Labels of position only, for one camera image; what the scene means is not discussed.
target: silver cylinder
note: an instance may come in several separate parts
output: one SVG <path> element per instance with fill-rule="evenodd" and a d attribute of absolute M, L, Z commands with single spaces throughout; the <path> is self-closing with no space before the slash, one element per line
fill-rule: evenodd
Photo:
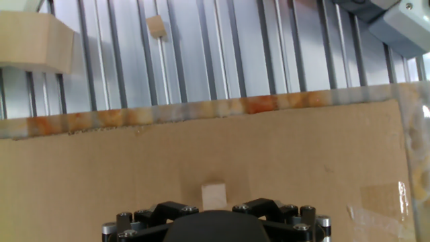
<path fill-rule="evenodd" d="M 109 222 L 102 224 L 101 226 L 101 233 L 104 235 L 110 235 L 112 233 L 116 232 L 116 223 L 115 222 Z"/>
<path fill-rule="evenodd" d="M 316 222 L 322 227 L 331 226 L 331 218 L 327 215 L 317 215 Z"/>

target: rust stain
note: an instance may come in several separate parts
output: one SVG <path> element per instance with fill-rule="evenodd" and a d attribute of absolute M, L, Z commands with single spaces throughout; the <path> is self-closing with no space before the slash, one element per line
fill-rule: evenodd
<path fill-rule="evenodd" d="M 97 119 L 100 122 L 101 128 L 121 127 L 124 125 L 123 110 L 98 111 Z"/>
<path fill-rule="evenodd" d="M 93 128 L 92 112 L 67 114 L 67 122 L 69 123 L 69 132 L 86 130 Z"/>
<path fill-rule="evenodd" d="M 291 108 L 309 108 L 308 93 L 290 93 L 288 101 Z"/>
<path fill-rule="evenodd" d="M 270 95 L 259 97 L 248 97 L 248 113 L 258 114 L 261 112 L 274 111 L 272 97 Z"/>
<path fill-rule="evenodd" d="M 216 111 L 218 117 L 227 117 L 230 115 L 230 100 L 222 99 L 216 102 Z"/>
<path fill-rule="evenodd" d="M 28 134 L 32 136 L 60 134 L 65 130 L 61 127 L 61 115 L 49 117 L 27 118 Z"/>
<path fill-rule="evenodd" d="M 308 103 L 312 108 L 330 106 L 332 104 L 330 91 L 308 92 Z"/>
<path fill-rule="evenodd" d="M 290 101 L 288 99 L 289 95 L 290 94 L 280 94 L 280 95 L 274 96 L 276 106 L 279 110 L 285 110 L 285 109 L 291 108 Z"/>
<path fill-rule="evenodd" d="M 178 122 L 183 120 L 184 108 L 183 104 L 171 104 L 153 107 L 157 121 L 156 123 Z"/>
<path fill-rule="evenodd" d="M 188 103 L 189 118 L 215 118 L 214 105 L 211 101 Z"/>
<path fill-rule="evenodd" d="M 125 125 L 127 126 L 152 124 L 153 122 L 152 108 L 129 108 L 126 110 Z"/>
<path fill-rule="evenodd" d="M 245 97 L 230 99 L 230 115 L 247 114 L 247 102 L 248 100 Z"/>

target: cardboard box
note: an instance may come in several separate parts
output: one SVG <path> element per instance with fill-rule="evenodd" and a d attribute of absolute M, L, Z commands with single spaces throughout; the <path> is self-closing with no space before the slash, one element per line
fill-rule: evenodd
<path fill-rule="evenodd" d="M 156 15 L 154 17 L 147 18 L 146 24 L 148 24 L 148 29 L 152 37 L 158 38 L 167 35 L 161 16 Z"/>
<path fill-rule="evenodd" d="M 0 67 L 69 74 L 73 36 L 50 14 L 0 11 Z"/>
<path fill-rule="evenodd" d="M 100 241 L 123 211 L 270 198 L 316 207 L 334 241 L 414 242 L 396 101 L 0 140 L 0 241 Z"/>

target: metal panel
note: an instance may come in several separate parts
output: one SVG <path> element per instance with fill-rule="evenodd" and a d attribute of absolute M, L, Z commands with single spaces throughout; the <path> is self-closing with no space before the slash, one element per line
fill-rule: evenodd
<path fill-rule="evenodd" d="M 157 6 L 154 0 L 144 0 L 143 6 L 141 6 L 140 15 L 141 19 L 144 20 L 148 17 L 156 16 Z M 161 45 L 161 38 L 153 38 L 149 32 L 149 29 L 146 28 L 146 24 L 143 24 L 144 30 L 146 30 L 146 37 L 148 38 L 148 50 L 150 52 L 150 63 L 151 68 L 153 70 L 154 82 L 155 82 L 155 90 L 157 93 L 157 103 L 159 105 L 170 104 L 170 96 L 169 96 L 169 85 L 167 82 L 167 77 L 165 73 L 164 67 L 164 56 Z"/>
<path fill-rule="evenodd" d="M 82 1 L 97 110 L 121 108 L 108 2 Z"/>
<path fill-rule="evenodd" d="M 81 19 L 77 0 L 54 1 L 55 16 L 76 31 L 73 41 L 72 71 L 63 75 L 64 98 L 68 113 L 88 112 L 95 108 L 91 103 L 87 62 L 85 60 Z"/>
<path fill-rule="evenodd" d="M 0 120 L 4 120 L 7 118 L 4 91 L 5 91 L 5 88 L 3 86 L 3 70 L 0 69 Z"/>
<path fill-rule="evenodd" d="M 294 2 L 307 91 L 330 89 L 323 34 L 315 0 Z"/>
<path fill-rule="evenodd" d="M 40 13 L 50 13 L 48 1 L 43 2 Z M 34 99 L 37 116 L 60 114 L 58 82 L 55 74 L 33 72 Z"/>
<path fill-rule="evenodd" d="M 285 54 L 281 46 L 281 23 L 278 21 L 279 6 L 275 0 L 263 0 L 263 6 L 275 90 L 277 94 L 287 93 L 291 87 L 287 87 L 286 81 Z"/>
<path fill-rule="evenodd" d="M 428 79 L 330 0 L 70 0 L 73 73 L 4 68 L 0 118 Z M 40 11 L 51 12 L 52 1 Z M 161 15 L 167 36 L 145 18 Z"/>
<path fill-rule="evenodd" d="M 362 83 L 366 85 L 389 84 L 384 44 L 368 30 L 368 25 L 355 17 L 359 53 L 363 65 Z"/>
<path fill-rule="evenodd" d="M 407 71 L 407 66 L 405 65 L 405 59 L 397 54 L 395 51 L 393 51 L 391 48 L 389 48 L 389 57 L 390 57 L 390 64 L 391 71 L 393 74 L 393 83 L 404 83 L 404 82 L 410 82 L 409 74 Z"/>
<path fill-rule="evenodd" d="M 202 27 L 196 0 L 169 1 L 174 41 L 178 41 L 181 53 L 183 78 L 187 100 L 210 100 L 208 70 L 202 40 Z"/>
<path fill-rule="evenodd" d="M 7 118 L 32 116 L 26 72 L 5 67 L 2 70 Z"/>
<path fill-rule="evenodd" d="M 137 1 L 112 0 L 129 108 L 151 106 Z"/>
<path fill-rule="evenodd" d="M 325 36 L 326 55 L 328 56 L 327 64 L 329 68 L 329 77 L 333 88 L 346 88 L 347 76 L 345 72 L 345 62 L 343 61 L 343 43 L 341 41 L 341 31 L 339 24 L 338 9 L 332 0 L 322 1 L 324 19 L 326 22 Z"/>
<path fill-rule="evenodd" d="M 417 60 L 415 58 L 411 58 L 408 60 L 408 67 L 411 81 L 420 81 L 418 76 Z"/>
<path fill-rule="evenodd" d="M 424 71 L 426 74 L 425 80 L 430 80 L 430 53 L 427 53 L 423 55 L 423 61 L 424 61 Z"/>
<path fill-rule="evenodd" d="M 226 72 L 226 82 L 228 86 L 228 96 L 238 98 L 245 93 L 245 83 L 243 79 L 243 70 L 240 65 L 238 70 L 238 61 L 241 64 L 239 50 L 239 39 L 236 30 L 236 18 L 234 17 L 233 4 L 228 0 L 215 0 L 216 13 L 220 28 L 220 38 L 222 45 L 222 54 L 224 58 L 224 68 Z M 241 72 L 241 81 L 239 80 L 239 71 Z"/>
<path fill-rule="evenodd" d="M 292 6 L 290 6 L 287 1 L 275 0 L 275 8 L 288 92 L 300 92 L 296 50 L 294 48 L 294 33 L 292 30 L 292 22 L 294 21 L 292 16 Z"/>
<path fill-rule="evenodd" d="M 176 54 L 175 47 L 173 44 L 173 35 L 171 29 L 171 20 L 169 15 L 169 4 L 167 0 L 157 0 L 157 12 L 163 19 L 164 27 L 166 29 L 167 36 L 165 36 L 162 40 L 159 40 L 159 44 L 161 45 L 159 48 L 161 49 L 161 59 L 163 59 L 164 63 L 164 72 L 166 74 L 167 80 L 167 89 L 169 91 L 169 101 L 171 104 L 180 104 L 182 102 L 181 99 L 181 88 L 179 86 L 179 77 L 177 72 L 176 65 Z"/>
<path fill-rule="evenodd" d="M 354 29 L 352 28 L 349 13 L 336 5 L 337 19 L 339 20 L 339 32 L 341 36 L 341 48 L 345 74 L 348 87 L 359 87 L 360 78 L 358 72 L 357 55 L 355 53 Z"/>
<path fill-rule="evenodd" d="M 247 96 L 269 95 L 263 37 L 256 0 L 234 0 Z"/>
<path fill-rule="evenodd" d="M 210 56 L 212 57 L 212 70 L 214 72 L 214 82 L 217 99 L 228 99 L 228 87 L 226 71 L 220 37 L 220 23 L 214 0 L 203 0 L 204 13 L 206 16 L 206 27 L 208 29 L 208 39 L 210 46 Z"/>

